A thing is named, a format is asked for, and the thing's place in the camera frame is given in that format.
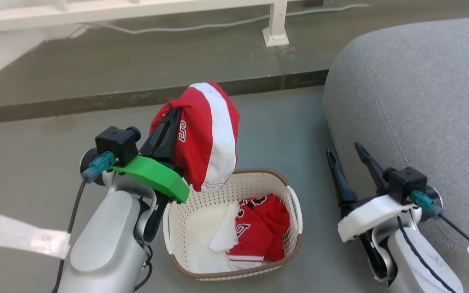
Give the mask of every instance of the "brown basket rim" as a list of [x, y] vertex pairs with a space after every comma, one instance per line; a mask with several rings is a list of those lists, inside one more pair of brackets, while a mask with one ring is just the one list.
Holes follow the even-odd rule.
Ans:
[[[264, 169], [264, 168], [252, 168], [252, 169], [240, 169], [240, 170], [235, 170], [233, 174], [242, 174], [242, 173], [268, 173], [271, 174], [277, 178], [280, 179], [280, 181], [285, 185], [289, 186], [289, 182], [278, 172], [271, 170], [271, 169]], [[247, 275], [247, 274], [254, 274], [258, 273], [261, 271], [266, 271], [268, 269], [273, 269], [276, 267], [281, 267], [281, 265], [285, 265], [286, 263], [290, 262], [294, 257], [296, 257], [296, 254], [300, 251], [301, 244], [303, 240], [303, 235], [301, 233], [298, 234], [298, 237], [296, 238], [296, 246], [294, 246], [294, 249], [292, 252], [284, 257], [282, 260], [273, 262], [273, 263], [268, 263], [266, 265], [261, 265], [260, 267], [254, 267], [252, 269], [241, 269], [238, 271], [227, 271], [225, 273], [211, 273], [211, 274], [197, 274], [197, 273], [191, 273], [190, 271], [187, 271], [184, 269], [177, 261], [177, 258], [175, 257], [174, 254], [170, 254], [169, 258], [171, 259], [171, 262], [175, 266], [175, 268], [180, 271], [180, 273], [191, 277], [195, 279], [214, 279], [214, 278], [232, 278], [236, 276], [242, 276], [242, 275]]]

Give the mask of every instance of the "white stripe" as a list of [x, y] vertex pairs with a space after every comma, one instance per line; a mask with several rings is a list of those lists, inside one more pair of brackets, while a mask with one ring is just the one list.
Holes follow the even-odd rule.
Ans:
[[219, 190], [233, 173], [236, 166], [235, 136], [227, 103], [214, 86], [209, 83], [195, 83], [190, 87], [199, 90], [211, 108], [213, 122], [213, 148], [207, 165], [202, 192]]
[[232, 261], [264, 261], [263, 256], [234, 256], [229, 254], [229, 259]]

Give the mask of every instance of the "white wall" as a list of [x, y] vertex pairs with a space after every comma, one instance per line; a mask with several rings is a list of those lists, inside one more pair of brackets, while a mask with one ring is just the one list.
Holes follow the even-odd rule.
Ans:
[[[51, 3], [53, 3], [52, 0], [0, 0], [0, 9]], [[81, 29], [81, 26], [73, 24], [51, 28], [0, 32], [0, 70], [43, 41], [63, 39], [76, 31], [81, 31]]]

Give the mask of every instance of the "basket handle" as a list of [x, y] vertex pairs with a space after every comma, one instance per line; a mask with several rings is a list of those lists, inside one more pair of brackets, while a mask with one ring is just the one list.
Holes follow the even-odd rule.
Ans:
[[287, 189], [290, 191], [292, 197], [292, 208], [294, 209], [294, 215], [296, 216], [296, 221], [298, 222], [298, 234], [301, 234], [303, 231], [303, 217], [301, 215], [300, 201], [298, 200], [296, 192], [294, 192], [292, 187], [288, 185]]
[[162, 216], [162, 231], [164, 232], [164, 243], [166, 243], [166, 249], [169, 254], [173, 254], [173, 249], [171, 249], [171, 239], [169, 239], [169, 210], [171, 209], [171, 204], [168, 204], [164, 215]]

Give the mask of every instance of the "black cable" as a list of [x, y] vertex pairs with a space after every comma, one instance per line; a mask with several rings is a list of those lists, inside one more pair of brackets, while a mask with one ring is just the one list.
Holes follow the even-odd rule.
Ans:
[[401, 232], [403, 233], [404, 240], [406, 241], [406, 243], [408, 243], [408, 245], [410, 246], [410, 249], [415, 254], [415, 256], [419, 258], [419, 261], [424, 265], [424, 267], [426, 267], [428, 271], [430, 271], [430, 274], [432, 274], [434, 278], [436, 278], [439, 282], [441, 282], [441, 284], [443, 284], [443, 286], [445, 286], [446, 289], [448, 289], [452, 293], [457, 293], [450, 286], [448, 286], [448, 284], [446, 284], [446, 282], [443, 279], [441, 279], [441, 277], [439, 277], [435, 273], [435, 271], [433, 271], [433, 269], [425, 262], [423, 257], [419, 254], [419, 252], [417, 252], [417, 249], [415, 249], [415, 246], [412, 244], [412, 242], [408, 238], [408, 235], [406, 235], [406, 231], [404, 230], [403, 223], [401, 222], [401, 217], [399, 216], [398, 216], [398, 224], [399, 224], [399, 230], [401, 230]]
[[448, 225], [450, 225], [452, 228], [454, 228], [459, 234], [461, 234], [464, 238], [466, 238], [469, 241], [469, 236], [466, 235], [465, 232], [462, 232], [459, 227], [457, 227], [454, 223], [452, 223], [448, 218], [446, 218], [443, 214], [439, 214], [439, 218], [443, 219]]
[[149, 249], [149, 254], [147, 255], [146, 266], [149, 267], [149, 271], [147, 272], [146, 278], [144, 278], [142, 282], [135, 286], [134, 292], [139, 290], [140, 287], [142, 287], [147, 282], [147, 280], [149, 280], [149, 277], [151, 277], [151, 273], [153, 272], [153, 265], [151, 264], [151, 257], [153, 257], [153, 249], [151, 249], [150, 245], [148, 245], [147, 248]]
[[[68, 230], [67, 230], [68, 233], [71, 233], [71, 230], [73, 228], [73, 223], [75, 222], [75, 215], [77, 213], [77, 208], [79, 207], [79, 202], [81, 201], [82, 191], [84, 191], [84, 186], [86, 185], [86, 182], [88, 182], [88, 179], [83, 178], [81, 187], [79, 188], [79, 192], [77, 193], [77, 197], [75, 198], [75, 204], [73, 204], [70, 224], [68, 224]], [[57, 291], [59, 290], [59, 284], [61, 283], [61, 276], [63, 274], [64, 266], [65, 266], [65, 260], [60, 260], [59, 270], [57, 271], [57, 280], [55, 281], [55, 286], [54, 286], [54, 289], [52, 290], [52, 293], [57, 293]]]

